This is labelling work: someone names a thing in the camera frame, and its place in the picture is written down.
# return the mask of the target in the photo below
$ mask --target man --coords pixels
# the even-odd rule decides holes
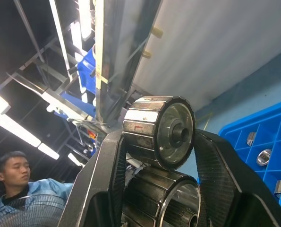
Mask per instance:
[[[67,200],[73,186],[53,179],[29,182],[29,177],[29,163],[23,152],[12,151],[0,158],[0,182],[6,189],[6,194],[0,198],[0,208],[30,195],[55,195]]]

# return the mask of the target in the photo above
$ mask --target blue wall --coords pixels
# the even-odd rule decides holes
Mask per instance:
[[[281,102],[281,54],[196,112],[197,128],[218,133],[222,127]],[[198,177],[195,155],[179,169]]]

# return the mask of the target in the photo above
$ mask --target light blue shirt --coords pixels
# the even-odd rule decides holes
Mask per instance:
[[[36,182],[29,182],[29,192],[27,196],[30,195],[54,195],[62,197],[67,200],[70,192],[72,190],[72,183],[60,183],[53,179],[43,179]],[[6,209],[12,209],[9,206],[4,206],[2,202],[3,196],[0,198],[0,208],[4,207],[4,209],[0,209],[0,212],[3,212]]]

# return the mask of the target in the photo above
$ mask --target metal roller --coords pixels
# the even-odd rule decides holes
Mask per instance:
[[[130,227],[196,227],[199,210],[196,180],[176,171],[147,166],[125,190],[123,214]]]
[[[182,97],[142,97],[132,104],[123,122],[131,157],[156,167],[177,169],[189,157],[195,118]]]

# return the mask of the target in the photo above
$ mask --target fan grille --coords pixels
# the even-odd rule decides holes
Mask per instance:
[[[0,227],[56,227],[66,200],[54,195],[32,195],[0,208]]]

